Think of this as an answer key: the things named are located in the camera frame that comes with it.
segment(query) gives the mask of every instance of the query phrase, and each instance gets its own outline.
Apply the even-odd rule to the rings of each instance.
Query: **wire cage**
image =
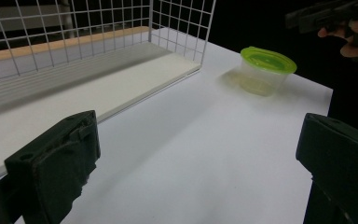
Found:
[[[0,81],[152,43],[202,63],[215,0],[0,0]]]

